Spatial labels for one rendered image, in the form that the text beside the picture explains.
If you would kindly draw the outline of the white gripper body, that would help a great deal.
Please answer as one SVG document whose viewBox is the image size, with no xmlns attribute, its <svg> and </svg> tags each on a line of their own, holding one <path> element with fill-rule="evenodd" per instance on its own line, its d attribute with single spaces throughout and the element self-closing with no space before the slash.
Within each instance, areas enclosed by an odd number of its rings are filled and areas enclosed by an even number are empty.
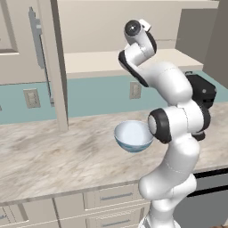
<svg viewBox="0 0 228 228">
<path fill-rule="evenodd" d="M 143 19 L 140 19 L 139 22 L 141 23 L 143 29 L 146 31 L 146 32 L 149 32 L 150 29 L 151 29 L 151 24 L 149 22 L 147 22 L 146 20 L 143 20 Z"/>
</svg>

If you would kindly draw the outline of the tall grey-brown cabinet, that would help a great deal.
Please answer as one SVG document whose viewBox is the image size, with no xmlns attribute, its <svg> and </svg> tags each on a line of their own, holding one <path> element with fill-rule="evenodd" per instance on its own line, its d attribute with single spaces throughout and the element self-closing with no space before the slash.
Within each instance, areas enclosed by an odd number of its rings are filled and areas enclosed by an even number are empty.
<svg viewBox="0 0 228 228">
<path fill-rule="evenodd" d="M 175 48 L 203 64 L 228 89 L 228 0 L 216 9 L 183 9 Z"/>
</svg>

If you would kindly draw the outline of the beige vertical cabinet panel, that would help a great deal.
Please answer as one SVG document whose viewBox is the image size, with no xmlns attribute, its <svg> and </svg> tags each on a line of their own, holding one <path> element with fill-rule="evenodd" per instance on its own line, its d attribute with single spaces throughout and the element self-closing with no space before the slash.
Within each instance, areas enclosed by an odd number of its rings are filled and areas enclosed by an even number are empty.
<svg viewBox="0 0 228 228">
<path fill-rule="evenodd" d="M 42 26 L 45 64 L 51 81 L 51 91 L 60 131 L 69 129 L 67 74 L 61 39 L 57 0 L 37 0 Z"/>
</svg>

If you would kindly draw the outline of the white and blue bowl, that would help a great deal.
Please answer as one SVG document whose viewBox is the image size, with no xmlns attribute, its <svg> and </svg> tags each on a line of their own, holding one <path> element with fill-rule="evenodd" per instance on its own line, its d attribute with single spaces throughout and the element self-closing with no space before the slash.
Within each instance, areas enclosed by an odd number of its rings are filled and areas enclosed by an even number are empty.
<svg viewBox="0 0 228 228">
<path fill-rule="evenodd" d="M 127 120 L 119 123 L 114 129 L 118 145 L 128 152 L 140 152 L 153 142 L 148 124 L 138 120 Z"/>
</svg>

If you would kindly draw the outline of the beige base cabinet door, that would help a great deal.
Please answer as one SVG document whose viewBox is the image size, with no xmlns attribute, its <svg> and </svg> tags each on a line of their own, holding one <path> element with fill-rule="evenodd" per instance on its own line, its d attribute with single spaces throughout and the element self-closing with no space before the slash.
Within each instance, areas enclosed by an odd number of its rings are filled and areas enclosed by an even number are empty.
<svg viewBox="0 0 228 228">
<path fill-rule="evenodd" d="M 0 228 L 9 228 L 29 220 L 22 204 L 0 207 Z"/>
<path fill-rule="evenodd" d="M 51 199 L 30 201 L 19 205 L 24 228 L 60 228 Z"/>
</svg>

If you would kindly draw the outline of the black countertop appliance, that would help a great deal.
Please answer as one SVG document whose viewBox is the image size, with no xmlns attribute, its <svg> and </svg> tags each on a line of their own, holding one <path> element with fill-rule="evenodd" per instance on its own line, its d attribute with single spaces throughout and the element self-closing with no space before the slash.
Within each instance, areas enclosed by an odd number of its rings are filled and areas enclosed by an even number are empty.
<svg viewBox="0 0 228 228">
<path fill-rule="evenodd" d="M 211 116 L 209 109 L 213 106 L 216 98 L 216 87 L 197 74 L 185 75 L 189 80 L 193 95 L 192 99 L 198 104 L 203 114 L 204 124 L 200 131 L 192 134 L 197 141 L 205 139 L 205 130 L 209 127 Z"/>
</svg>

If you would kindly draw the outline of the beige drawer front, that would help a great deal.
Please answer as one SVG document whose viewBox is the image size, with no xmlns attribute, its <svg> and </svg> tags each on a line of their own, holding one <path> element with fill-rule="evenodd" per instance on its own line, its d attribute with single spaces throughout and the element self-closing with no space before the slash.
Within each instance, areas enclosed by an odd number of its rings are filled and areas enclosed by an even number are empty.
<svg viewBox="0 0 228 228">
<path fill-rule="evenodd" d="M 98 190 L 86 192 L 83 194 L 85 209 L 103 208 L 103 207 L 108 207 L 108 206 L 122 204 L 122 203 L 136 200 L 137 199 L 136 187 L 137 187 L 136 184 L 128 184 L 123 186 L 109 187 L 105 189 L 98 189 Z M 132 192 L 133 195 L 129 197 L 119 198 L 119 199 L 100 200 L 101 197 L 125 194 L 129 192 Z"/>
<path fill-rule="evenodd" d="M 127 228 L 129 226 L 137 226 L 148 211 L 147 204 L 136 205 L 128 208 L 118 208 L 115 210 L 103 211 L 100 214 L 91 215 L 86 219 L 87 228 L 101 228 L 101 224 L 114 223 L 130 219 L 126 224 L 114 225 L 104 228 Z"/>
</svg>

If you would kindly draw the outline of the grey dishwasher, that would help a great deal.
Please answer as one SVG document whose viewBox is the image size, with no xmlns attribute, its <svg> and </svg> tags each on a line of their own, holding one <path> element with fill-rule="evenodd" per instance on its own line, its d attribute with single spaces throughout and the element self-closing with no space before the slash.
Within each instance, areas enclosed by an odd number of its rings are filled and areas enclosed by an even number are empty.
<svg viewBox="0 0 228 228">
<path fill-rule="evenodd" d="M 181 228 L 212 228 L 228 219 L 228 167 L 195 173 L 197 189 L 175 208 Z"/>
</svg>

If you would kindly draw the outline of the beige wall cabinet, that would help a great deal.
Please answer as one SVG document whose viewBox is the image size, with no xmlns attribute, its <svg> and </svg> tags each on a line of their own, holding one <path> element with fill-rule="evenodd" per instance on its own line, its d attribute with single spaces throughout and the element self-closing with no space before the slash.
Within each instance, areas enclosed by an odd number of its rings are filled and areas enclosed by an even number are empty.
<svg viewBox="0 0 228 228">
<path fill-rule="evenodd" d="M 68 78 L 121 76 L 118 53 L 126 46 L 124 26 L 131 19 L 151 24 L 157 53 L 146 61 L 170 61 L 180 69 L 202 64 L 178 51 L 175 43 L 183 9 L 215 9 L 211 0 L 58 0 L 61 36 Z"/>
</svg>

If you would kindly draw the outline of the beige wall outlet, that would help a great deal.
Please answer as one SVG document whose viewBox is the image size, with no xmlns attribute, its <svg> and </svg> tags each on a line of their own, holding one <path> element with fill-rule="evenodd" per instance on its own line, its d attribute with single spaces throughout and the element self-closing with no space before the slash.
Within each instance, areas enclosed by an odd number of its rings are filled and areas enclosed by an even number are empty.
<svg viewBox="0 0 228 228">
<path fill-rule="evenodd" d="M 130 99 L 140 99 L 141 91 L 142 91 L 142 86 L 140 85 L 139 82 L 131 82 L 129 98 Z"/>
<path fill-rule="evenodd" d="M 23 90 L 25 101 L 29 109 L 40 108 L 39 96 L 36 88 Z"/>
</svg>

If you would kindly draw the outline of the beige wall cabinet door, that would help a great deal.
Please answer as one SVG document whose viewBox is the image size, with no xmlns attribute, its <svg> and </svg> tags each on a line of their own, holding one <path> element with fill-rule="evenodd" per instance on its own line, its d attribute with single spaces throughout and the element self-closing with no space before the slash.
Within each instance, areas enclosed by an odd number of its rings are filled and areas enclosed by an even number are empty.
<svg viewBox="0 0 228 228">
<path fill-rule="evenodd" d="M 0 0 L 0 85 L 45 82 L 29 21 L 37 0 Z"/>
</svg>

